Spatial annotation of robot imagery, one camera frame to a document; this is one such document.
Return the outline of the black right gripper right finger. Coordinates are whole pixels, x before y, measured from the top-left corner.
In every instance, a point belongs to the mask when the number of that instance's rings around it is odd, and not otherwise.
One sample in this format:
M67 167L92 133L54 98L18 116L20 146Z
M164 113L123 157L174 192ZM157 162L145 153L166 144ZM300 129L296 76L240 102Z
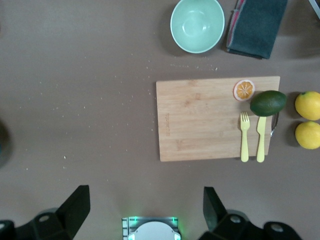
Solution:
M300 240L299 234L283 222L269 221L259 228L242 212L229 213L213 187L204 187L203 215L208 226L201 240Z

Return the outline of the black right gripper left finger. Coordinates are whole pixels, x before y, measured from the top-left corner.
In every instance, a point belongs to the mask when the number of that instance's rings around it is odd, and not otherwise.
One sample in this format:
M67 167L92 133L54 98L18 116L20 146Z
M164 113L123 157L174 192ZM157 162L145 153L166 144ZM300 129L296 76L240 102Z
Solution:
M90 213L90 187L80 185L57 209L44 211L21 226L0 221L2 240L72 240Z

